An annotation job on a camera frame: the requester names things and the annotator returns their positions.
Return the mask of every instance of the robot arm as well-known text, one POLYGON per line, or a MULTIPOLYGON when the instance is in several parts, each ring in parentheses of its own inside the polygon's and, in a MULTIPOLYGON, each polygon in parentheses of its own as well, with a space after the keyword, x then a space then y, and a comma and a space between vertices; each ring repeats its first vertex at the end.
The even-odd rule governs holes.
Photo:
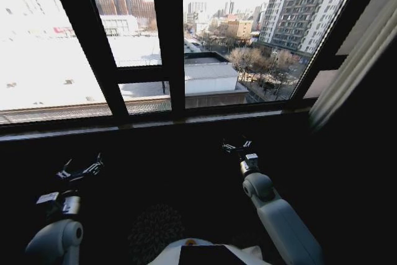
POLYGON ((238 154, 244 192, 281 257, 288 265, 324 264, 320 245, 291 205, 279 196, 270 178, 259 172, 258 156, 247 154, 251 142, 247 144, 238 147, 224 143, 223 148, 238 154))
POLYGON ((63 258, 62 265, 79 264, 79 245, 83 226, 70 219, 59 220, 42 228, 26 247, 26 253, 38 264, 54 264, 63 258))

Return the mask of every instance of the bare tree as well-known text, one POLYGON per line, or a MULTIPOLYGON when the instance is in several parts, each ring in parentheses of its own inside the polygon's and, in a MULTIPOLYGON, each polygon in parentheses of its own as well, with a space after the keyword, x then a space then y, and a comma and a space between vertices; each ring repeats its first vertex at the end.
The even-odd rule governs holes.
POLYGON ((149 31, 157 31, 157 20, 156 20, 156 19, 153 19, 153 20, 150 22, 150 24, 149 24, 149 26, 148 26, 148 30, 149 30, 149 31))
POLYGON ((287 81, 289 67, 293 62, 294 58, 291 52, 282 50, 278 53, 275 68, 273 70, 273 77, 278 81, 278 85, 274 89, 274 94, 278 94, 283 84, 287 81))
POLYGON ((268 57, 262 56, 261 59, 256 63, 256 66, 260 74, 258 85, 263 88, 266 81, 264 75, 269 72, 269 69, 272 66, 272 60, 268 57))
POLYGON ((248 70, 262 58, 262 54, 260 49, 256 48, 235 48, 228 58, 234 63, 236 70, 242 73, 244 79, 248 70))

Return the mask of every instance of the window frame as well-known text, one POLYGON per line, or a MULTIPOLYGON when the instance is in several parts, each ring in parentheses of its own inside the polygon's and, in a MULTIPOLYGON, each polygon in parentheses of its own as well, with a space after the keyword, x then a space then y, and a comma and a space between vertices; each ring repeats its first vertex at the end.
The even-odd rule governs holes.
POLYGON ((229 106, 185 109, 184 91, 184 34, 182 0, 154 0, 162 65, 118 68, 99 17, 95 0, 60 0, 69 21, 104 94, 111 116, 78 119, 44 120, 17 124, 2 124, 0 132, 62 129, 83 126, 123 125, 141 121, 178 120, 198 115, 215 115, 270 110, 290 110, 309 107, 316 99, 304 99, 306 91, 321 70, 336 70, 345 55, 336 56, 355 22, 370 0, 346 0, 339 16, 324 42, 316 49, 289 100, 236 104, 229 106), (180 12, 169 18, 169 12, 180 12), (172 36, 172 43, 166 37, 172 36), (178 47, 174 41, 180 41, 178 47), (118 84, 168 81, 171 93, 171 111, 128 114, 118 84))

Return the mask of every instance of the white building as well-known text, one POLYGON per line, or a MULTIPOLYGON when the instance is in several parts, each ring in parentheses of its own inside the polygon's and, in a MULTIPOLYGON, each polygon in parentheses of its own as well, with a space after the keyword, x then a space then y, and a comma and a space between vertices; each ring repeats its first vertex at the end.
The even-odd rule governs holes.
POLYGON ((325 30, 328 28, 330 22, 336 11, 339 9, 342 0, 324 0, 320 5, 318 13, 315 15, 311 26, 309 27, 306 37, 303 39, 299 50, 307 53, 313 53, 318 43, 321 41, 325 30))
POLYGON ((136 35, 138 32, 138 21, 131 15, 101 15, 100 19, 107 36, 123 37, 136 35))
POLYGON ((270 0, 271 3, 267 6, 263 20, 263 28, 259 40, 270 43, 272 40, 274 30, 279 20, 285 0, 270 0))

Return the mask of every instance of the wall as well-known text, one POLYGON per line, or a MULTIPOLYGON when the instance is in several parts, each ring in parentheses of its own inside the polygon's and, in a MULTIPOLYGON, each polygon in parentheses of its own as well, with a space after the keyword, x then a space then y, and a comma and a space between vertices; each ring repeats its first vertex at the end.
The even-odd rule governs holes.
MULTIPOLYGON (((34 206, 37 196, 59 189, 54 173, 70 157, 98 151, 103 154, 105 169, 84 192, 81 264, 130 264, 128 235, 132 224, 153 204, 178 210, 186 236, 231 243, 249 231, 265 235, 242 190, 238 162, 220 149, 222 139, 241 133, 252 138, 262 170, 289 199, 286 194, 300 191, 284 187, 282 182, 288 176, 286 169, 297 167, 306 120, 306 114, 274 115, 2 144, 2 160, 8 161, 2 167, 8 180, 2 184, 2 204, 8 210, 3 214, 7 223, 3 235, 13 239, 7 252, 13 263, 23 264, 20 257, 24 247, 43 218, 34 206)), ((304 201, 302 197, 291 203, 301 210, 305 209, 304 201)))
POLYGON ((237 76, 229 78, 193 79, 185 81, 185 93, 233 91, 236 89, 237 76))

